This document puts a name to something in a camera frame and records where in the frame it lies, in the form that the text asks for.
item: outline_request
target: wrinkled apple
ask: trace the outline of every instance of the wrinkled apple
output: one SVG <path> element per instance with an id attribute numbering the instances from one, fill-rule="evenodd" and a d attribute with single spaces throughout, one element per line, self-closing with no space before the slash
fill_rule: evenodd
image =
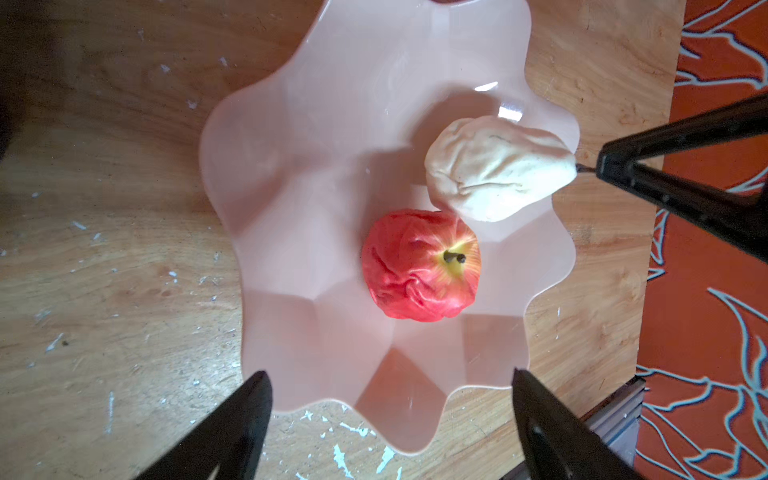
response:
<path id="1" fill-rule="evenodd" d="M 475 233 L 447 211 L 387 214 L 373 224 L 362 247 L 371 297 L 396 319 L 457 316 L 475 302 L 480 267 Z"/>

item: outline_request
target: patterned cloth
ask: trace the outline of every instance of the patterned cloth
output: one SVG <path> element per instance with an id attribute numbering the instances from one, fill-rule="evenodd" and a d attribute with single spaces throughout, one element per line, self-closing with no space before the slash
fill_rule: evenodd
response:
<path id="1" fill-rule="evenodd" d="M 688 0 L 671 121 L 768 87 L 768 0 Z M 664 171 L 743 195 L 768 136 L 668 155 Z M 648 478 L 768 478 L 768 265 L 660 210 L 638 375 L 635 468 Z"/>

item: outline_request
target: table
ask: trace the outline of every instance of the table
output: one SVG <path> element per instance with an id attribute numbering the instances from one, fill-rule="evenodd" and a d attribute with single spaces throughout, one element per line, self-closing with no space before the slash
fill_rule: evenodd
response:
<path id="1" fill-rule="evenodd" d="M 578 161 L 667 121 L 684 0 L 530 3 L 526 75 L 578 117 Z M 130 478 L 242 381 L 237 267 L 197 138 L 319 7 L 0 7 L 16 128 L 0 164 L 0 477 Z M 654 208 L 581 175 L 554 207 L 578 257 L 528 308 L 531 370 L 581 415 L 634 373 Z M 521 461 L 509 391 L 456 393 L 413 457 L 387 461 L 361 421 L 334 402 L 276 416 L 257 478 L 343 478 L 334 445 L 355 478 L 498 478 Z"/>

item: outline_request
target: wood grain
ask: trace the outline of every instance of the wood grain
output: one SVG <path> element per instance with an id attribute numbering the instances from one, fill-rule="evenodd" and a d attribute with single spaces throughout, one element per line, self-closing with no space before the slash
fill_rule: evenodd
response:
<path id="1" fill-rule="evenodd" d="M 0 164 L 0 478 L 130 478 L 239 384 L 237 266 L 200 185 L 197 138 L 218 101 L 288 59 L 318 8 L 0 6 L 15 129 Z M 531 0 L 526 75 L 577 115 L 579 161 L 667 121 L 683 9 Z M 634 372 L 654 209 L 593 177 L 554 203 L 577 264 L 525 322 L 531 369 L 580 415 Z M 383 443 L 340 425 L 357 428 L 354 411 L 310 411 L 272 420 L 257 478 L 342 478 L 334 445 L 356 478 L 378 478 Z M 520 461 L 509 391 L 465 389 L 430 448 L 381 476 L 498 478 Z"/>

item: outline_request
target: pink bowl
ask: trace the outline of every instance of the pink bowl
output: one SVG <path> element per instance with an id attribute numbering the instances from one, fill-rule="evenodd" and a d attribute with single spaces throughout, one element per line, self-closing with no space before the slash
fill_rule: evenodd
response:
<path id="1" fill-rule="evenodd" d="M 575 118 L 525 83 L 530 32 L 524 0 L 326 0 L 287 64 L 211 114 L 200 168 L 240 264 L 243 374 L 270 374 L 277 411 L 335 399 L 416 453 L 452 392 L 528 366 L 525 309 L 575 259 L 550 198 L 467 222 L 483 272 L 454 319 L 384 316 L 359 252 L 384 213 L 434 210 L 423 159 L 457 118 L 499 113 L 575 150 Z"/>

